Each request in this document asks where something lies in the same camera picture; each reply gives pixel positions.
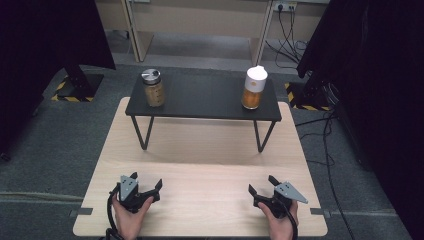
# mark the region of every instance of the handheld controller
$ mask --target handheld controller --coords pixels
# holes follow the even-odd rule
[[[269,175],[268,181],[274,185],[274,195],[271,198],[258,195],[257,191],[249,184],[249,193],[253,196],[253,206],[259,207],[258,203],[264,203],[272,212],[275,218],[287,216],[292,200],[308,203],[289,182],[281,183],[273,176]]]
[[[121,183],[119,184],[119,203],[132,213],[138,212],[138,209],[143,206],[143,203],[151,196],[153,202],[160,200],[159,190],[162,188],[162,179],[156,184],[153,190],[139,193],[137,173],[131,174],[130,177],[121,176]]]

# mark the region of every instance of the finger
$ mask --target finger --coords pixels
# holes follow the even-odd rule
[[[149,197],[144,203],[143,206],[141,206],[140,210],[138,210],[138,212],[142,212],[143,214],[145,214],[147,212],[147,210],[149,210],[150,205],[152,205],[153,203],[153,197]]]
[[[267,205],[265,205],[262,202],[259,202],[258,207],[262,210],[262,212],[265,214],[268,220],[271,220],[272,218],[274,218],[274,215],[272,214],[271,209],[269,209]]]
[[[118,194],[116,194],[116,193],[112,197],[112,206],[115,209],[115,211],[125,210],[125,208],[119,203],[119,201],[118,201]]]
[[[298,204],[296,200],[292,200],[292,205],[290,207],[290,213],[293,216],[294,220],[296,221],[296,225],[299,225],[299,220],[297,219],[297,209],[298,209]]]

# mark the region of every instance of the cable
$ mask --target cable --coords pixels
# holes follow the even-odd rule
[[[310,123],[314,123],[314,122],[326,121],[326,120],[334,119],[334,118],[337,118],[337,117],[332,117],[332,118],[327,117],[327,118],[315,119],[315,120],[308,121],[308,122],[298,123],[295,126],[299,127],[299,126],[302,126],[302,125],[306,125],[306,124],[310,124]]]
[[[115,221],[113,220],[112,216],[112,198],[115,194],[119,192],[120,183],[116,184],[116,187],[109,192],[109,197],[107,199],[107,205],[106,205],[106,212],[107,212],[107,218],[109,220],[110,228],[106,229],[106,237],[100,237],[99,240],[103,240],[106,238],[106,240],[110,240],[110,237],[114,237],[117,240],[124,240],[124,238],[119,235],[118,228],[116,227]]]
[[[280,42],[280,44],[283,46],[283,48],[284,48],[284,50],[286,50],[290,55],[292,55],[294,58],[296,58],[296,60],[297,60],[297,62],[299,62],[300,61],[300,59],[298,58],[298,56],[297,56],[297,54],[296,54],[296,51],[294,50],[294,47],[292,46],[292,44],[290,43],[290,41],[289,41],[289,39],[290,39],[290,35],[292,35],[292,37],[293,37],[293,23],[294,23],[294,19],[293,19],[293,12],[292,11],[290,11],[291,12],[291,19],[290,19],[290,31],[289,31],[289,34],[288,35],[286,35],[286,32],[285,32],[285,30],[284,30],[284,26],[283,26],[283,21],[281,20],[281,12],[282,11],[279,11],[278,12],[278,20],[279,20],[279,22],[280,22],[280,26],[281,26],[281,29],[283,30],[283,35],[284,35],[284,38],[285,38],[285,41],[284,41],[284,43],[281,43],[281,41],[279,41]],[[291,49],[291,52],[292,53],[290,53],[285,47],[284,47],[284,44],[286,44],[286,43],[288,43],[289,44],[289,47],[290,47],[290,49]]]
[[[332,128],[331,128],[332,121],[331,121],[331,119],[334,119],[334,118],[337,118],[337,117],[335,117],[335,116],[334,117],[331,117],[331,116],[330,117],[325,117],[326,114],[327,113],[324,113],[323,118],[315,119],[315,120],[307,121],[307,122],[303,122],[303,123],[299,123],[299,124],[296,124],[295,126],[298,127],[298,126],[303,126],[303,125],[314,123],[314,122],[330,121],[329,131],[328,132],[326,131],[326,133],[325,133],[325,136],[329,136],[332,133]],[[307,137],[307,136],[323,136],[323,134],[321,134],[321,133],[307,133],[307,134],[302,135],[299,138],[299,140],[302,140],[304,137]],[[328,163],[319,162],[319,161],[313,161],[313,160],[306,160],[306,161],[307,162],[310,162],[310,163],[316,163],[316,164],[324,165],[324,166],[330,166],[330,167],[331,166],[334,166],[336,164],[336,162],[334,161],[333,157],[331,157],[330,155],[328,155],[328,156],[329,156],[329,158],[331,160],[331,163],[329,163],[329,164]]]
[[[296,13],[294,12],[294,9],[291,8],[290,9],[290,31],[291,31],[291,34],[292,34],[293,53],[295,54],[296,58],[300,62],[300,58],[302,58],[302,55],[296,51],[296,46],[295,46],[295,42],[294,42],[294,18],[295,18],[295,14]]]
[[[333,196],[334,196],[334,200],[336,201],[337,207],[338,207],[338,209],[340,211],[340,215],[342,216],[343,221],[344,221],[344,223],[346,225],[346,228],[349,231],[350,237],[352,238],[352,240],[355,240],[355,236],[353,235],[352,229],[350,228],[349,223],[347,222],[346,216],[344,215],[343,210],[342,210],[342,208],[340,206],[339,199],[337,198],[336,191],[334,190],[333,179],[331,177],[331,171],[330,171],[330,161],[329,161],[329,158],[331,156],[328,154],[327,139],[326,139],[327,138],[327,134],[326,134],[326,132],[327,132],[327,126],[328,126],[329,122],[331,121],[330,119],[331,119],[331,117],[333,116],[334,113],[335,112],[333,111],[330,114],[329,120],[325,123],[324,133],[323,133],[323,142],[324,142],[324,150],[325,150],[325,159],[326,159],[326,162],[327,162],[328,180],[330,182],[330,187],[331,187],[331,191],[332,191]]]
[[[297,223],[296,220],[294,220],[293,215],[291,214],[291,212],[289,211],[289,209],[287,209],[286,205],[282,202],[279,201],[279,203],[283,206],[284,210],[286,211],[287,217],[289,218],[292,226],[293,226],[293,240],[297,240],[297,236],[298,236],[298,229],[297,229]]]
[[[288,58],[290,58],[290,60],[292,60],[295,63],[298,63],[296,58],[294,58],[292,55],[285,53],[285,52],[281,52],[281,47],[280,49],[276,49],[275,47],[271,46],[271,44],[268,43],[268,41],[265,41],[265,43],[268,45],[269,48],[271,48],[272,51],[276,52],[277,54],[282,54]]]

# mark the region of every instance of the glass jar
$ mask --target glass jar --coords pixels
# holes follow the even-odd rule
[[[262,97],[268,73],[264,67],[256,66],[247,71],[241,103],[247,109],[256,109]]]
[[[161,106],[165,102],[165,91],[160,72],[156,69],[147,69],[141,74],[141,77],[143,78],[144,92],[149,106]]]

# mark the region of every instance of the hand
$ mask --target hand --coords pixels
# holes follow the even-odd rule
[[[288,217],[281,219],[275,218],[271,210],[265,204],[259,202],[258,206],[268,219],[269,237],[271,240],[291,240],[293,238],[293,226]],[[290,213],[296,221],[296,225],[299,225],[297,208],[297,201],[293,200],[290,207]]]
[[[138,210],[137,213],[131,213],[127,211],[118,201],[116,194],[112,198],[112,206],[115,209],[115,218],[118,228],[118,233],[125,240],[137,239],[138,234],[141,230],[141,224],[143,223],[144,215],[152,205],[153,197],[149,197],[143,206]]]

